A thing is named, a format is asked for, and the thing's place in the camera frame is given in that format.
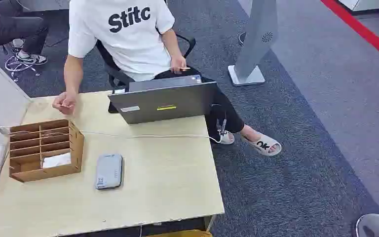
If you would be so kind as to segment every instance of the man's left hand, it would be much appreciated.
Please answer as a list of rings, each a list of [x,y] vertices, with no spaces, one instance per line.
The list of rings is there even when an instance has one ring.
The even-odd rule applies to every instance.
[[[171,58],[171,71],[175,74],[181,74],[181,68],[187,67],[187,61],[182,55]]]

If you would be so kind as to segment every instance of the red stripe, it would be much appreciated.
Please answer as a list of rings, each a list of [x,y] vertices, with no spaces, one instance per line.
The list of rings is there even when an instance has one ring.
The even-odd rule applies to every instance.
[[[368,43],[372,44],[379,51],[379,37],[353,17],[335,0],[321,0],[330,10],[334,12],[340,19],[347,23]]]

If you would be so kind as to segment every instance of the office chair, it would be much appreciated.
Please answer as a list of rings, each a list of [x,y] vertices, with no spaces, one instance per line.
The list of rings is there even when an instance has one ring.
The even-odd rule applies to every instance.
[[[23,64],[22,62],[18,61],[15,55],[21,50],[21,48],[14,47],[12,45],[12,42],[0,46],[2,46],[4,54],[7,55],[8,51],[12,53],[12,56],[5,61],[5,69],[11,72],[11,77],[13,78],[14,82],[17,82],[19,80],[19,74],[27,69],[35,72],[36,76],[40,76],[40,73],[37,72],[37,70],[33,67],[34,65]]]
[[[192,49],[194,49],[196,41],[192,37],[186,38],[179,34],[177,34],[177,37],[185,40],[189,44],[188,50],[184,54],[184,58],[186,58],[191,53]],[[130,82],[134,81],[131,77],[127,76],[123,71],[121,71],[120,68],[118,68],[114,62],[113,57],[110,55],[110,53],[108,53],[101,41],[97,41],[96,47],[104,60],[104,68],[108,73],[108,81],[113,88],[122,85],[128,85]]]

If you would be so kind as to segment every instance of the cardboard organizer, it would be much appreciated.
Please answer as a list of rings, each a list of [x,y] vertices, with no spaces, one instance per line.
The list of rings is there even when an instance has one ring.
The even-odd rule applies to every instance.
[[[55,120],[10,129],[9,176],[20,182],[79,173],[84,136],[69,120]],[[44,158],[71,153],[71,163],[43,168]]]

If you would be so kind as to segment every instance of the white slipper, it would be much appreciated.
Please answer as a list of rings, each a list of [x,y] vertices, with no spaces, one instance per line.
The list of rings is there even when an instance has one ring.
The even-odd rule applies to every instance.
[[[244,136],[241,136],[241,137],[242,137],[242,140],[244,142],[248,143],[249,145],[254,147],[255,150],[257,150],[259,153],[261,153],[262,155],[267,156],[267,157],[272,157],[272,156],[280,153],[282,150],[282,146],[279,142],[275,141],[274,139],[272,139],[272,138],[270,138],[270,137],[268,137],[262,133],[261,133],[261,139],[256,141],[256,142],[251,142]],[[268,153],[269,148],[274,146],[274,145],[278,145],[277,149],[275,149],[275,151],[273,151],[271,153]]]
[[[225,130],[225,133],[221,137],[220,144],[230,145],[230,144],[233,144],[233,142],[234,142],[233,133]]]

